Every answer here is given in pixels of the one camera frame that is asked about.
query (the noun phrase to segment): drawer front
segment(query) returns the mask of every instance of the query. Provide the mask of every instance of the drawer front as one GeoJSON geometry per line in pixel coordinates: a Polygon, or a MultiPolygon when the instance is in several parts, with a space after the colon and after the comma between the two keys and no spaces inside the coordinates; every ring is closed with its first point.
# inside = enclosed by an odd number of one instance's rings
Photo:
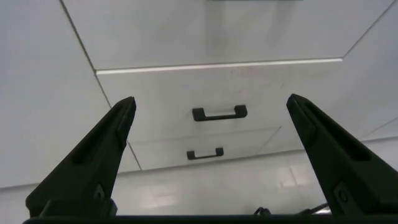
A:
{"type": "Polygon", "coordinates": [[[64,2],[101,70],[342,57],[392,0],[64,2]]]}
{"type": "Polygon", "coordinates": [[[256,155],[278,128],[132,144],[143,170],[256,155]],[[216,156],[216,149],[223,153],[216,156]],[[196,159],[188,159],[194,152],[196,159]]]}
{"type": "Polygon", "coordinates": [[[292,93],[320,102],[325,101],[325,95],[339,94],[335,89],[320,94],[339,66],[339,61],[332,61],[135,71],[98,78],[112,105],[135,97],[137,111],[129,141],[139,142],[279,127],[290,119],[285,104],[292,93]],[[193,119],[194,108],[203,108],[206,116],[214,116],[233,114],[238,105],[246,107],[244,118],[193,119]]]}

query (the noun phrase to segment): white tiled floor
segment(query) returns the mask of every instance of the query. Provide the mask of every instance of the white tiled floor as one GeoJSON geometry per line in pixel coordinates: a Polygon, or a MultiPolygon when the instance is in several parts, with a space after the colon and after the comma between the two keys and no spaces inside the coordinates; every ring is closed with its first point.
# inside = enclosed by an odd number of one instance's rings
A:
{"type": "MultiPolygon", "coordinates": [[[[366,145],[398,168],[398,138],[366,145]]],[[[0,189],[3,223],[28,219],[25,198],[34,187],[0,189]]],[[[326,202],[305,151],[119,174],[112,198],[118,215],[297,213],[326,202]]]]}

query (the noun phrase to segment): drawer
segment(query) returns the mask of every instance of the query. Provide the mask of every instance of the drawer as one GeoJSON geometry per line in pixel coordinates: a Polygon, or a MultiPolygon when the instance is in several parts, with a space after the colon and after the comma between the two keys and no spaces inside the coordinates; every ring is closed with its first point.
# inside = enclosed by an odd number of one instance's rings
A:
{"type": "Polygon", "coordinates": [[[184,166],[256,155],[277,130],[278,128],[269,128],[231,134],[137,143],[132,144],[132,150],[143,170],[184,166]],[[193,151],[197,159],[189,160],[188,151],[193,151]]]}
{"type": "Polygon", "coordinates": [[[342,57],[392,0],[65,0],[97,70],[342,57]]]}
{"type": "Polygon", "coordinates": [[[137,111],[128,140],[139,142],[279,127],[290,119],[285,104],[292,93],[319,99],[323,104],[329,103],[325,96],[340,97],[335,88],[322,93],[331,85],[333,71],[340,63],[324,60],[248,67],[137,69],[102,73],[98,78],[112,105],[135,97],[137,111]],[[234,113],[237,105],[246,106],[245,118],[193,119],[194,108],[203,108],[207,116],[213,116],[234,113]]]}

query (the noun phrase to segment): black drawer handle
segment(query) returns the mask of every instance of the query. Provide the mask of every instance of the black drawer handle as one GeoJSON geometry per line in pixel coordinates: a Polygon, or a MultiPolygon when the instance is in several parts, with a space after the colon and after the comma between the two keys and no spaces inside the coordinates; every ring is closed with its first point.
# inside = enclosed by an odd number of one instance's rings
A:
{"type": "Polygon", "coordinates": [[[245,118],[248,115],[248,110],[246,109],[246,105],[236,105],[234,107],[234,110],[235,114],[206,117],[205,109],[194,108],[192,109],[192,116],[195,121],[214,121],[219,119],[245,118]]]}
{"type": "Polygon", "coordinates": [[[213,157],[220,157],[224,155],[224,149],[222,147],[216,148],[216,154],[211,155],[211,156],[201,156],[201,157],[196,157],[195,156],[195,151],[188,151],[187,152],[187,157],[188,160],[195,160],[195,159],[207,159],[207,158],[213,158],[213,157]]]}

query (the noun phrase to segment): cabinet door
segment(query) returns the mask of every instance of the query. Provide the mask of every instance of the cabinet door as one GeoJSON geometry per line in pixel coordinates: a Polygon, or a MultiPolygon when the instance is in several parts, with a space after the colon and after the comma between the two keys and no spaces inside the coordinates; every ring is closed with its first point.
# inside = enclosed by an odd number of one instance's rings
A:
{"type": "Polygon", "coordinates": [[[109,105],[58,1],[1,1],[0,30],[0,187],[38,183],[109,105]]]}
{"type": "Polygon", "coordinates": [[[66,0],[95,69],[343,57],[392,0],[66,0]]]}
{"type": "MultiPolygon", "coordinates": [[[[324,85],[305,95],[360,140],[398,136],[398,4],[394,3],[324,85]]],[[[291,121],[260,153],[303,149],[291,121]]]]}

